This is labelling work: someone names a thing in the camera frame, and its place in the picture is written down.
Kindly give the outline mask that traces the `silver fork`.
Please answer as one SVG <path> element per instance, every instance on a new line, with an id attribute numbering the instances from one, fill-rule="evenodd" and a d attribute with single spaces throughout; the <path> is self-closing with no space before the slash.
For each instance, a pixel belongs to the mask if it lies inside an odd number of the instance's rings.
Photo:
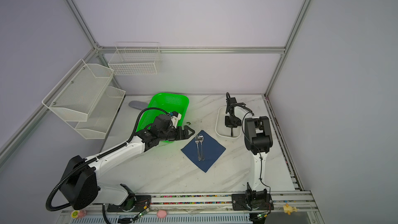
<path id="1" fill-rule="evenodd" d="M 201 152 L 200 152 L 200 149 L 199 149 L 199 136 L 198 135 L 196 135 L 195 136 L 195 143 L 196 143 L 196 145 L 197 145 L 197 155 L 198 155 L 198 161 L 201 161 Z"/>

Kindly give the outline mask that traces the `silver spoon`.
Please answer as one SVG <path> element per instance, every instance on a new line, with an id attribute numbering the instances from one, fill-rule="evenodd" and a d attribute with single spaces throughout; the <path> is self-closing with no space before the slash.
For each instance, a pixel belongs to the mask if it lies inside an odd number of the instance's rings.
<path id="1" fill-rule="evenodd" d="M 200 134 L 200 135 L 198 136 L 198 141 L 199 141 L 199 143 L 200 143 L 200 161 L 203 161 L 203 160 L 205 160 L 204 154 L 203 154 L 204 136 Z"/>

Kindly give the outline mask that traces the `dark blue paper napkin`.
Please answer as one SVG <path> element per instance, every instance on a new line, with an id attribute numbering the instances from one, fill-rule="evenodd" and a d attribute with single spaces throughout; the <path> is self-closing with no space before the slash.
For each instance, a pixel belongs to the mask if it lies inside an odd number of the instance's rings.
<path id="1" fill-rule="evenodd" d="M 226 151 L 226 148 L 204 130 L 201 130 L 199 135 L 204 137 L 204 141 L 202 143 L 204 147 L 201 148 L 201 145 L 199 144 L 199 149 L 200 151 L 203 151 L 205 160 L 198 160 L 195 138 L 193 138 L 184 148 L 182 148 L 181 151 L 188 158 L 188 160 L 190 160 L 195 166 L 206 173 Z"/>

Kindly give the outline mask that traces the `green plastic basket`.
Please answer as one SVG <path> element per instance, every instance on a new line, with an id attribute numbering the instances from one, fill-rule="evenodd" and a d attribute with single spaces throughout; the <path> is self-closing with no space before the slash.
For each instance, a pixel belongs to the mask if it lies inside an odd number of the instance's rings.
<path id="1" fill-rule="evenodd" d="M 189 98 L 185 95 L 172 94 L 172 93 L 158 93 L 154 95 L 148 105 L 149 108 L 160 108 L 168 113 L 177 112 L 181 115 L 178 121 L 178 126 L 182 127 L 185 114 L 189 106 Z M 162 111 L 149 110 L 143 113 L 137 126 L 137 131 L 142 130 L 148 124 L 153 123 L 155 117 L 163 114 Z"/>

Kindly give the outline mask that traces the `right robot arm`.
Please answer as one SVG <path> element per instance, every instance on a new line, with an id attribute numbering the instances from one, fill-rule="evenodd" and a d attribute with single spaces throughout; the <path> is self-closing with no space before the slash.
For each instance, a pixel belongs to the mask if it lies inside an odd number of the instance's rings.
<path id="1" fill-rule="evenodd" d="M 224 125 L 231 130 L 241 128 L 246 149 L 250 152 L 250 176 L 245 191 L 244 200 L 233 197 L 234 202 L 249 211 L 273 209 L 271 187 L 263 181 L 267 154 L 273 146 L 271 126 L 266 116 L 256 117 L 253 110 L 245 103 L 238 102 L 228 92 L 226 93 L 226 116 Z"/>

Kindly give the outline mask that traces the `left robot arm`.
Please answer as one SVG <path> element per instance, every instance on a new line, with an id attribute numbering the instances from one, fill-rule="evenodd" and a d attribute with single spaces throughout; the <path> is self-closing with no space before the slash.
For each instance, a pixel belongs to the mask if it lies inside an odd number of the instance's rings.
<path id="1" fill-rule="evenodd" d="M 195 134 L 189 126 L 178 125 L 181 114 L 171 112 L 155 117 L 153 123 L 136 130 L 125 142 L 96 155 L 75 156 L 68 162 L 60 180 L 60 191 L 67 207 L 81 210 L 91 204 L 110 204 L 122 211 L 131 211 L 137 202 L 135 193 L 125 184 L 99 182 L 111 169 L 156 147 L 160 141 L 187 140 Z"/>

